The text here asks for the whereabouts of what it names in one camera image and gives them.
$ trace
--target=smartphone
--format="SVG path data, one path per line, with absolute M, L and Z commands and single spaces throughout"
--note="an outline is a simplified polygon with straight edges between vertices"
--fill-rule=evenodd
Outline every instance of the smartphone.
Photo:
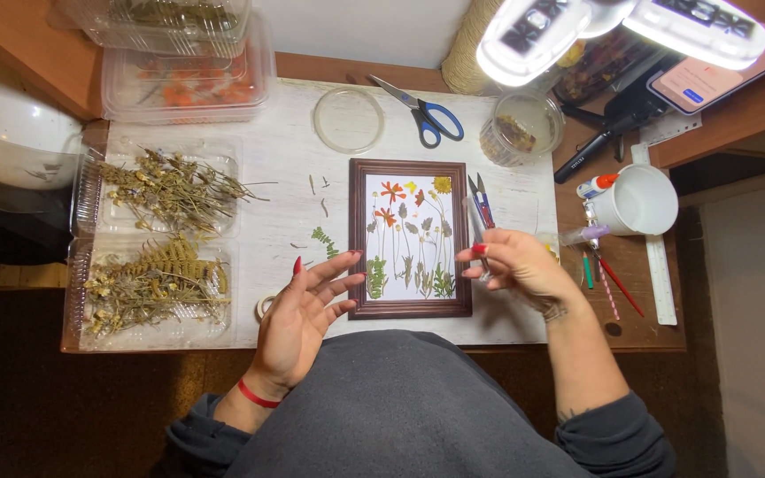
M 687 58 L 648 81 L 648 89 L 685 115 L 692 115 L 765 74 L 765 50 L 745 70 L 735 71 Z

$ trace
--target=picture frame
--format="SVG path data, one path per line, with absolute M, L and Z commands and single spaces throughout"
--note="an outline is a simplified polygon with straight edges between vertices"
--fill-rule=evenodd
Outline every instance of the picture frame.
M 465 182 L 463 162 L 350 160 L 348 242 L 365 255 L 349 273 L 368 278 L 348 320 L 473 315 L 469 265 L 453 260 L 469 247 Z

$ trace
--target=striped straw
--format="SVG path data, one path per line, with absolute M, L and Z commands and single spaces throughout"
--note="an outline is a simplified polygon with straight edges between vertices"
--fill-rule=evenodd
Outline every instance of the striped straw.
M 615 308 L 613 294 L 610 292 L 610 284 L 607 282 L 607 277 L 603 273 L 603 267 L 599 267 L 599 269 L 601 269 L 601 283 L 603 284 L 604 288 L 607 289 L 607 297 L 610 298 L 610 305 L 613 306 L 613 315 L 615 316 L 615 320 L 619 320 L 619 310 L 616 310 Z

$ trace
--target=person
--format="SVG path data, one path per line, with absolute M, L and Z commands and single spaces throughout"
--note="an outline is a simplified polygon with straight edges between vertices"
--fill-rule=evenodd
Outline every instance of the person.
M 489 230 L 457 261 L 486 257 L 490 290 L 514 289 L 545 317 L 559 426 L 539 436 L 521 408 L 454 344 L 383 330 L 323 340 L 355 307 L 335 297 L 364 274 L 348 251 L 305 270 L 267 310 L 247 372 L 167 429 L 153 476 L 662 477 L 663 429 L 627 386 L 578 286 L 532 235 Z M 481 266 L 465 270 L 477 278 Z

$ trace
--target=hand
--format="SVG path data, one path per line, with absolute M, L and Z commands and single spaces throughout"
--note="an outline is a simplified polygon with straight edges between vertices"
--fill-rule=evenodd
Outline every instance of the hand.
M 483 233 L 483 243 L 465 249 L 456 260 L 468 262 L 486 257 L 492 279 L 489 290 L 510 288 L 527 297 L 534 308 L 545 312 L 552 305 L 568 305 L 583 297 L 580 288 L 548 253 L 536 237 L 520 231 L 489 229 Z M 463 277 L 477 278 L 483 266 L 474 266 Z
M 347 251 L 310 270 L 297 259 L 291 282 L 271 303 L 259 327 L 259 347 L 244 374 L 253 393 L 280 401 L 303 380 L 330 324 L 356 307 L 353 300 L 329 303 L 365 280 L 364 273 L 336 278 L 361 257 L 361 251 Z

